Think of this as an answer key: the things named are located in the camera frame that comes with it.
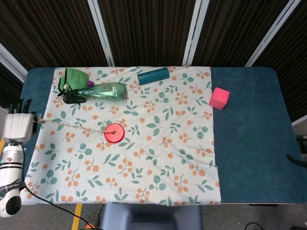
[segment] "green glass bottle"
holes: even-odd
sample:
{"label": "green glass bottle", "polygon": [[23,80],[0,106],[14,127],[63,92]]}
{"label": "green glass bottle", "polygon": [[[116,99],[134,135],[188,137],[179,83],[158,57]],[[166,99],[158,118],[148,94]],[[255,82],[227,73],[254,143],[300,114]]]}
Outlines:
{"label": "green glass bottle", "polygon": [[118,82],[110,82],[106,84],[96,85],[91,88],[78,90],[80,96],[91,96],[107,101],[121,101],[127,98],[126,85]]}

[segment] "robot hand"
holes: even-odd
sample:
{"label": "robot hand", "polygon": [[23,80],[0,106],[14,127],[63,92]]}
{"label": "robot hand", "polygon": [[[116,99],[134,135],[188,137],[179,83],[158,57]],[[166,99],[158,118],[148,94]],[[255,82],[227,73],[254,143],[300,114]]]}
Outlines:
{"label": "robot hand", "polygon": [[29,114],[31,100],[25,103],[22,112],[22,99],[9,108],[4,124],[3,138],[8,143],[0,161],[0,218],[11,217],[21,208],[20,191],[26,187],[22,179],[24,148],[36,131],[36,116]]}

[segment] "table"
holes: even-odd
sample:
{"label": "table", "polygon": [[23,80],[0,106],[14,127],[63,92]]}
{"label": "table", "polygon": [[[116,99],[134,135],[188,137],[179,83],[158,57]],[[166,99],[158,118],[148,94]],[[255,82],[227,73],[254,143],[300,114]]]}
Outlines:
{"label": "table", "polygon": [[[21,98],[36,99],[30,111],[44,113],[54,70],[28,73]],[[299,158],[299,150],[274,70],[211,68],[211,72],[213,89],[230,91],[226,107],[213,109],[222,202],[306,202],[307,173],[285,156]],[[25,173],[37,136],[26,144]]]}

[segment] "dark curtain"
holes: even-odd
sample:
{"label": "dark curtain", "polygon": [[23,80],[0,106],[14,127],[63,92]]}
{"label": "dark curtain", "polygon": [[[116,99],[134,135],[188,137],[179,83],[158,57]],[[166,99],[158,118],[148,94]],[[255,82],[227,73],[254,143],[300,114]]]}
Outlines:
{"label": "dark curtain", "polygon": [[181,66],[195,0],[99,0],[116,66]]}
{"label": "dark curtain", "polygon": [[27,69],[107,66],[86,0],[1,0],[0,42]]}
{"label": "dark curtain", "polygon": [[12,102],[19,100],[23,84],[1,63],[0,82],[0,106],[8,108]]}
{"label": "dark curtain", "polygon": [[291,121],[307,115],[307,1],[299,3],[254,66],[277,72]]}
{"label": "dark curtain", "polygon": [[211,0],[193,66],[245,66],[288,0]]}

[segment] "gray chair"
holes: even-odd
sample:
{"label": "gray chair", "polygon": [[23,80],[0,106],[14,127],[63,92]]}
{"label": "gray chair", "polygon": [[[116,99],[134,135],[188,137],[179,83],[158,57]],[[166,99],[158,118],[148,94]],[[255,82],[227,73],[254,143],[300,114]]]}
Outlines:
{"label": "gray chair", "polygon": [[200,206],[105,204],[99,220],[105,230],[202,230]]}

